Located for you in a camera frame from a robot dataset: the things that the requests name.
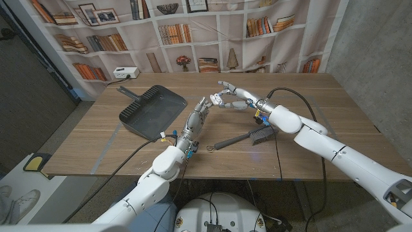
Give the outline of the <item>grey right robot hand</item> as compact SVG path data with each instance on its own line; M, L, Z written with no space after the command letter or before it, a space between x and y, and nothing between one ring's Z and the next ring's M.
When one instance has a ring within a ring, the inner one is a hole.
M271 114L277 107L269 100L265 100L259 95L238 88L233 84L226 81L219 81L218 84L223 86L223 90L218 93L210 95L211 103L220 108L234 108L237 110L246 110L248 107L255 108L263 113ZM240 99L240 101L224 103L222 95L234 95Z

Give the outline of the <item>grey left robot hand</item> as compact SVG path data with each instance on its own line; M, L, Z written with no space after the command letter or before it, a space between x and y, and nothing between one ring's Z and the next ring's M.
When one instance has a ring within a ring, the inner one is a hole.
M182 133L176 142L176 147L181 151L186 152L200 134L211 106L212 104L209 103L205 97L202 97L189 114L183 126Z

